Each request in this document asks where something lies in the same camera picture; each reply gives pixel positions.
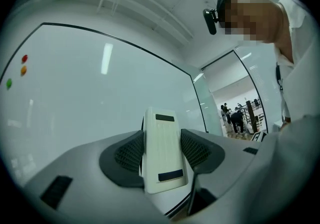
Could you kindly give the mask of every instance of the white device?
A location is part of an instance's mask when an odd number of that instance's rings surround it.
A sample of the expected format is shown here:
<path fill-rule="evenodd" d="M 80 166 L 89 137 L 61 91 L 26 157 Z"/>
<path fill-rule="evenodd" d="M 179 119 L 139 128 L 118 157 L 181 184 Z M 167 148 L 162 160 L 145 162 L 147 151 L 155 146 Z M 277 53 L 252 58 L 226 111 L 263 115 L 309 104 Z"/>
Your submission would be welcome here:
<path fill-rule="evenodd" d="M 149 107 L 144 114 L 143 130 L 142 176 L 146 192 L 155 194 L 187 185 L 176 113 Z"/>
<path fill-rule="evenodd" d="M 257 131 L 251 138 L 252 142 L 262 142 L 267 135 L 265 130 Z"/>

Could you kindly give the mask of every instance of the ceiling light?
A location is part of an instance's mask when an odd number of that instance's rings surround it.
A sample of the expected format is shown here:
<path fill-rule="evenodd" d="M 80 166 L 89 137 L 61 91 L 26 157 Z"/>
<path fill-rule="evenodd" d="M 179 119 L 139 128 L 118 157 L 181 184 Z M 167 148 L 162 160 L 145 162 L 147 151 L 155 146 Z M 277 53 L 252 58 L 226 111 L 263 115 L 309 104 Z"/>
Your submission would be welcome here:
<path fill-rule="evenodd" d="M 103 57 L 101 62 L 101 74 L 106 75 L 108 73 L 110 57 L 114 45 L 111 43 L 106 43 L 103 49 Z"/>
<path fill-rule="evenodd" d="M 246 56 L 243 56 L 242 58 L 240 58 L 242 61 L 244 60 L 244 59 L 246 59 L 246 58 L 248 58 L 248 57 L 250 57 L 251 56 L 251 52 L 249 53 L 249 54 L 247 54 Z"/>
<path fill-rule="evenodd" d="M 193 83 L 195 83 L 200 77 L 202 77 L 204 73 L 200 73 L 197 75 L 197 77 L 193 80 Z"/>

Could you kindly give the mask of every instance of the floor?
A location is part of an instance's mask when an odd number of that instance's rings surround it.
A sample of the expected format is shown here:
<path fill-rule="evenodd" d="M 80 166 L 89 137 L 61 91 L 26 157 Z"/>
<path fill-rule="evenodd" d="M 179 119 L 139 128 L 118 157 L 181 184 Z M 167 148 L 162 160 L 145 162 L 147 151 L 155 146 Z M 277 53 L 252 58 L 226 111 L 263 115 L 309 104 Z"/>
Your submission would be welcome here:
<path fill-rule="evenodd" d="M 229 138 L 239 139 L 239 140 L 245 140 L 250 141 L 253 134 L 245 133 L 245 134 L 237 134 L 234 131 L 234 127 L 232 124 L 225 124 L 226 134 Z"/>

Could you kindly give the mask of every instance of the white wall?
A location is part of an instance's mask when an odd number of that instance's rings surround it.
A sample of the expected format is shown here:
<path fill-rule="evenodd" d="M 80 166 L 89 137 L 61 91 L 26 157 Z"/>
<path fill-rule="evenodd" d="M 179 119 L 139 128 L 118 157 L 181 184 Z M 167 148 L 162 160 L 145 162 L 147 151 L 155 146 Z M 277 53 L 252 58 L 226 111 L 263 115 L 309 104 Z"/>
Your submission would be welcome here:
<path fill-rule="evenodd" d="M 184 61 L 180 52 L 153 30 L 119 13 L 113 17 L 96 14 L 93 5 L 58 1 L 33 7 L 9 20 L 1 31 L 0 71 L 4 69 L 19 44 L 41 23 L 65 23 L 94 29 L 134 43 L 172 62 Z"/>
<path fill-rule="evenodd" d="M 185 62 L 197 68 L 202 68 L 224 53 L 232 50 L 238 45 L 237 41 L 231 40 L 229 36 L 217 32 L 216 35 L 209 33 L 206 26 L 201 34 L 196 34 L 190 45 L 180 51 L 185 55 Z"/>
<path fill-rule="evenodd" d="M 213 98 L 217 104 L 218 109 L 224 103 L 234 110 L 238 106 L 238 103 L 245 106 L 246 101 L 254 101 L 258 99 L 258 93 L 250 76 L 232 83 L 224 88 L 216 90 L 212 93 Z"/>
<path fill-rule="evenodd" d="M 211 92 L 248 76 L 248 72 L 234 52 L 206 67 L 203 73 Z"/>

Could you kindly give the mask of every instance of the white shirt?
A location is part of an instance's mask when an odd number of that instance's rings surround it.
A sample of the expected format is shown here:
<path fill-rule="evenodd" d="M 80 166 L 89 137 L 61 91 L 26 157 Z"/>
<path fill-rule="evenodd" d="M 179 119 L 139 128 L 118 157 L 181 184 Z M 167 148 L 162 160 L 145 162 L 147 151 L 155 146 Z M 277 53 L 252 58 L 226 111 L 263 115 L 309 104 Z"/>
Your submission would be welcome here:
<path fill-rule="evenodd" d="M 279 3 L 289 20 L 293 63 L 277 48 L 275 54 L 280 66 L 282 99 L 287 107 L 284 111 L 289 112 L 284 115 L 294 121 L 305 115 L 320 114 L 319 29 L 312 15 L 298 5 L 298 0 L 280 0 Z"/>

